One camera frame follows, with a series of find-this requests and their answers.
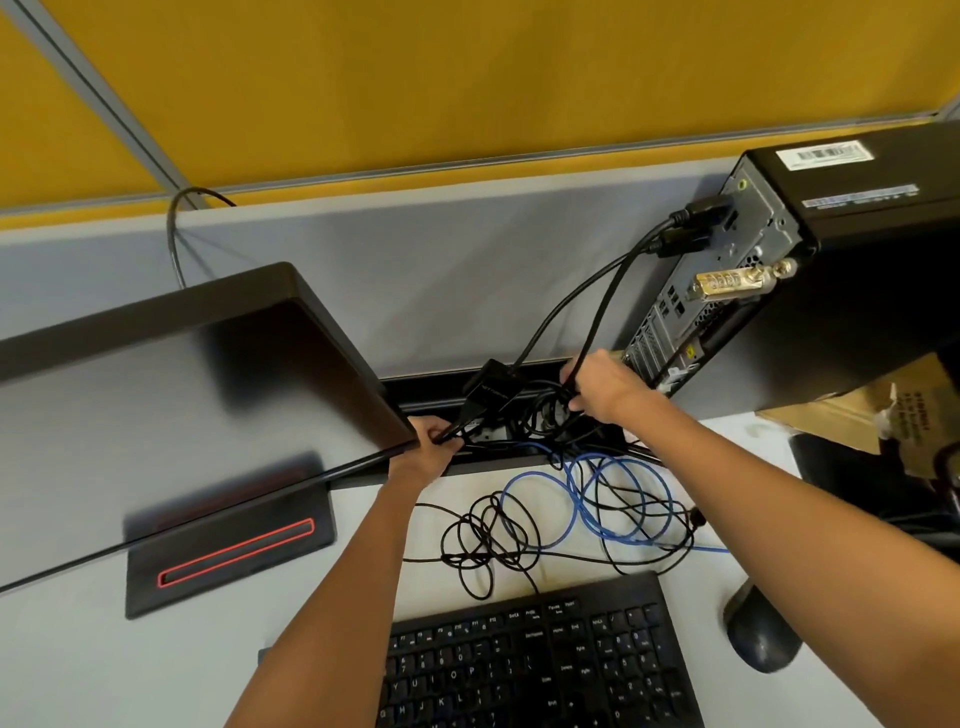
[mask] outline blue cable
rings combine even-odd
[[[556,451],[554,451],[553,449],[550,449],[547,446],[543,445],[542,443],[538,443],[535,441],[522,443],[522,445],[525,447],[542,450],[543,452],[546,452],[551,457],[557,454]],[[577,467],[580,463],[587,462],[589,460],[599,460],[600,465],[597,466],[595,469],[592,469],[592,473],[590,477],[586,481],[584,481],[582,485],[578,486],[577,478],[573,473],[573,469]],[[560,486],[561,489],[563,489],[563,491],[570,498],[570,501],[573,505],[573,510],[570,513],[569,523],[566,525],[566,528],[564,529],[564,532],[560,535],[560,537],[550,544],[541,546],[540,547],[541,551],[546,551],[550,548],[553,548],[561,544],[566,539],[566,537],[570,535],[570,532],[573,530],[573,527],[576,525],[578,518],[580,520],[580,523],[583,524],[584,528],[586,528],[590,533],[594,534],[595,536],[598,536],[599,538],[604,539],[605,541],[611,541],[617,544],[625,544],[627,546],[663,546],[667,548],[676,548],[679,546],[678,544],[662,544],[660,542],[660,538],[666,533],[667,529],[670,527],[670,524],[673,522],[674,517],[676,516],[676,511],[674,510],[673,506],[675,504],[679,505],[681,508],[685,508],[685,506],[682,503],[680,503],[678,500],[675,500],[673,498],[673,494],[670,492],[670,487],[666,484],[666,481],[656,470],[654,470],[650,466],[649,463],[645,463],[644,461],[639,460],[637,458],[633,458],[633,457],[626,457],[626,456],[613,457],[611,455],[607,455],[601,452],[584,452],[580,455],[577,455],[576,457],[574,457],[572,460],[569,460],[569,461],[560,459],[559,465],[563,470],[564,474],[566,475],[566,480],[560,480],[557,476],[551,473],[544,473],[542,471],[524,471],[523,473],[519,473],[514,477],[512,477],[510,481],[505,486],[503,486],[503,490],[500,494],[500,507],[503,508],[506,497],[507,497],[507,493],[513,487],[514,483],[527,477],[542,477]],[[646,506],[648,501],[647,501],[646,495],[643,492],[643,488],[640,485],[640,481],[637,480],[636,474],[633,471],[631,471],[628,465],[639,465],[641,468],[645,469],[648,473],[651,473],[657,479],[657,481],[660,483],[660,486],[662,486],[663,491],[666,493],[666,498],[664,498],[662,501],[653,501],[654,505],[657,505],[663,508],[664,510],[663,514],[656,514],[653,517],[663,518],[664,523],[660,531],[658,531],[657,534],[649,538],[647,538],[646,536],[643,536],[642,538],[636,537],[636,534],[641,533],[643,524],[648,517],[648,514],[646,512]],[[590,487],[593,488],[593,493],[594,493],[593,500],[597,501],[599,499],[600,477],[603,475],[603,472],[607,468],[610,468],[613,466],[618,467],[630,478],[630,480],[633,483],[633,486],[636,488],[636,491],[640,496],[640,503],[637,506],[637,508],[639,509],[640,515],[639,515],[639,518],[637,519],[636,526],[629,533],[617,533],[615,531],[611,531],[610,529],[608,529],[600,521],[598,521],[597,518],[590,512],[589,506],[586,502],[586,496]],[[505,525],[507,525],[508,532],[512,530],[512,528],[508,524],[505,524]],[[727,549],[721,548],[719,546],[690,546],[690,548],[695,551],[706,551],[709,553],[730,553]]]

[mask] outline hand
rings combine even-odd
[[[390,459],[389,481],[403,483],[417,492],[444,474],[453,453],[464,446],[459,437],[434,445],[433,438],[446,429],[449,422],[439,417],[411,417],[410,424],[417,431],[420,446]]]
[[[575,362],[576,359],[570,359],[561,369],[561,383],[570,376]],[[584,411],[594,420],[621,426],[622,413],[635,406],[639,397],[650,392],[643,379],[613,359],[605,349],[588,354],[584,359],[577,372],[577,389],[580,395],[570,401],[571,412]]]

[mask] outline red rectangle outline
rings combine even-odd
[[[258,548],[256,551],[245,553],[243,556],[237,556],[235,559],[229,559],[228,561],[225,561],[223,564],[217,564],[216,566],[209,567],[208,569],[197,571],[197,573],[191,573],[188,576],[184,576],[183,578],[174,579],[173,581],[168,581],[165,584],[163,583],[163,577],[166,574],[170,573],[171,571],[176,571],[177,569],[188,567],[191,564],[196,564],[198,561],[202,561],[203,559],[209,559],[212,556],[217,556],[218,554],[226,553],[227,551],[233,551],[235,548],[240,548],[241,546],[252,544],[254,541],[260,541],[261,539],[270,538],[271,536],[275,536],[278,533],[283,533],[283,531],[289,531],[293,528],[297,528],[298,526],[304,525],[305,523],[309,523],[310,530],[305,531],[303,533],[299,533],[296,536],[291,536],[289,539],[284,539],[283,541],[277,541],[275,544],[270,544],[269,546]],[[221,548],[219,551],[213,551],[212,553],[207,553],[204,556],[200,556],[196,559],[192,559],[182,564],[177,564],[174,567],[170,567],[170,569],[164,569],[163,571],[161,571],[159,574],[156,575],[156,587],[158,589],[166,589],[167,587],[172,587],[175,584],[181,584],[182,582],[187,581],[188,579],[195,579],[196,577],[202,576],[205,573],[210,573],[211,571],[222,569],[223,567],[229,566],[230,564],[235,564],[238,561],[249,559],[251,556],[255,556],[258,553],[269,551],[271,548],[277,548],[278,546],[289,544],[291,541],[296,541],[297,539],[306,538],[307,536],[312,535],[315,530],[316,530],[316,524],[314,523],[313,519],[304,519],[303,521],[297,521],[296,523],[290,523],[289,525],[285,525],[282,528],[278,528],[276,531],[271,531],[270,533],[261,533],[259,536],[254,536],[253,538],[247,539],[247,541],[243,541],[239,544],[234,544],[233,546],[227,546],[227,548]]]

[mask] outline computer mouse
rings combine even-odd
[[[723,621],[736,654],[760,672],[784,669],[793,662],[804,643],[749,580],[727,602]]]

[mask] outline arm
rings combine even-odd
[[[621,425],[657,453],[764,595],[881,722],[956,724],[960,567],[703,427],[606,352],[587,357],[577,385],[570,409]]]
[[[390,474],[347,548],[257,668],[227,728],[369,728],[376,718],[407,523],[420,491],[463,445],[447,423],[411,418],[420,448]]]

